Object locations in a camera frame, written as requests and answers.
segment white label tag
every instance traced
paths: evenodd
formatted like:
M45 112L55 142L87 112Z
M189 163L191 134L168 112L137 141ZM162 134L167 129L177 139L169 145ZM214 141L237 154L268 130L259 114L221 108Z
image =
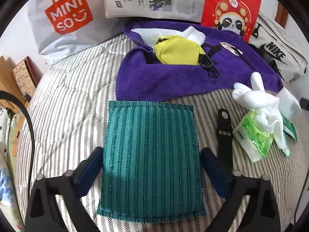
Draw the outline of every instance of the white label tag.
M233 53L236 56L239 56L237 54L237 52L233 49L235 48L233 45L227 43L227 42L220 42L221 46L225 49L227 49L229 52Z

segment striped fabric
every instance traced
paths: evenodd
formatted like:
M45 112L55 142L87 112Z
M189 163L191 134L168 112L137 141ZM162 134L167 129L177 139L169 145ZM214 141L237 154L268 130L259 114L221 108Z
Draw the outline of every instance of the striped fabric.
M97 214L173 222L205 214L191 105L110 101Z
M135 46L125 35L119 35L100 45L77 53L52 66L42 77L29 105L34 125L36 150L32 183L39 173L45 177L62 175L75 169L88 158L96 146L104 146L108 122L108 104L115 100L115 80L120 63L126 53ZM194 107L195 126L199 149L209 147L217 154L217 112L229 111L235 127L247 110L236 104L231 90L217 90L206 95L194 95L170 100L169 103ZM305 115L295 118L299 141L287 139L291 156L272 145L268 157L250 163L239 143L233 141L234 169L245 176L271 178L284 230L292 220L296 203L308 169L308 130ZM31 154L30 133L23 124L18 145L16 165L16 191L22 218L27 209L27 178ZM96 214L101 192L101 173L82 203L91 219L104 232L200 232L209 226L219 212L224 199L218 197L205 171L201 171L205 216L160 224L121 222ZM57 202L69 231L75 231L62 198ZM244 198L231 226L237 230L244 215L248 198Z

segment panda face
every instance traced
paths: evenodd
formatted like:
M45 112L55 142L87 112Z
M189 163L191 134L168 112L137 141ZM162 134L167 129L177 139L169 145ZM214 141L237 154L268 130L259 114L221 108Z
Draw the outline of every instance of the panda face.
M226 15L222 16L220 23L223 31L232 31L240 35L244 28L243 21L237 15Z

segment cartoon panda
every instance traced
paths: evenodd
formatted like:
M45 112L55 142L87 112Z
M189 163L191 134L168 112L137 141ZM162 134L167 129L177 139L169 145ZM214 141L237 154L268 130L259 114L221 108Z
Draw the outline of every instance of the cartoon panda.
M223 0L218 2L215 9L215 27L243 36L250 21L249 16L248 9L237 0Z

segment tissue pack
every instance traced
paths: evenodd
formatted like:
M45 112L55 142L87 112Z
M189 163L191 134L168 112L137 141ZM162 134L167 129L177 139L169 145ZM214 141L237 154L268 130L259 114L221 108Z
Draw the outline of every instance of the tissue pack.
M272 134L261 131L254 123L256 114L249 111L239 125L234 129L233 135L245 150L251 162L266 158L274 139Z

